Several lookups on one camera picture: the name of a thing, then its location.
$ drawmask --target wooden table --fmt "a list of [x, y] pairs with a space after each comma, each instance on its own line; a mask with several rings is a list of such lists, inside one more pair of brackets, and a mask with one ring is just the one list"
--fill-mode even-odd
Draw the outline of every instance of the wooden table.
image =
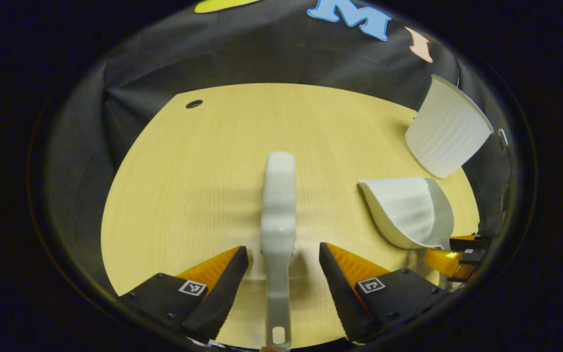
[[[186, 109], [194, 100], [196, 108]], [[260, 207], [266, 156], [297, 158], [297, 249], [290, 268], [293, 348], [344, 336], [319, 265], [320, 242], [386, 269], [411, 267], [437, 283], [424, 250], [388, 243], [358, 180], [431, 177], [407, 149], [416, 112], [371, 96], [309, 85], [259, 83], [178, 94], [149, 123], [118, 170], [101, 250], [118, 294], [157, 272], [178, 274], [236, 245], [250, 267], [217, 337], [264, 343]], [[455, 214], [454, 236], [475, 232], [478, 211], [460, 169], [438, 183]]]

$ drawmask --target handle hole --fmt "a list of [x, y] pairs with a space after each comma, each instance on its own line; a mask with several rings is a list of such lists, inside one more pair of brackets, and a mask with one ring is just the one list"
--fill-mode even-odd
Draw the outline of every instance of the handle hole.
[[275, 326], [273, 328], [273, 343], [281, 345], [286, 342], [286, 329], [283, 326]]

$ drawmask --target white plastic handle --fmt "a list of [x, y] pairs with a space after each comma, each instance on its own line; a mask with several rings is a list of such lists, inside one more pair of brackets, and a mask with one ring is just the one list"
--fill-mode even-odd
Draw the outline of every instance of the white plastic handle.
[[288, 266], [297, 237], [295, 157], [273, 152], [266, 161], [261, 249], [266, 261], [266, 345], [282, 350], [292, 343]]

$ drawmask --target blue letter m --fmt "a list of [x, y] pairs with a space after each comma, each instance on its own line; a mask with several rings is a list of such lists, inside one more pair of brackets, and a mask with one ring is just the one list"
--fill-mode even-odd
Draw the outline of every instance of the blue letter m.
[[321, 20], [338, 22], [340, 18], [335, 14], [336, 7], [340, 14], [342, 14], [342, 18], [344, 18], [347, 26], [353, 27], [366, 20], [366, 23], [360, 26], [360, 31], [380, 40], [388, 40], [386, 25], [392, 18], [385, 13], [373, 9], [373, 7], [358, 9], [351, 0], [319, 0], [317, 7], [309, 9], [308, 14]]

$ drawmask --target white paper cup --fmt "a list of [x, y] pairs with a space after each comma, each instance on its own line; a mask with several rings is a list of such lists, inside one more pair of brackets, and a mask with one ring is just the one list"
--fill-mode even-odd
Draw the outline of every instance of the white paper cup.
[[466, 94], [432, 74], [429, 92], [405, 132], [405, 142], [425, 169], [445, 178], [469, 160], [493, 131]]

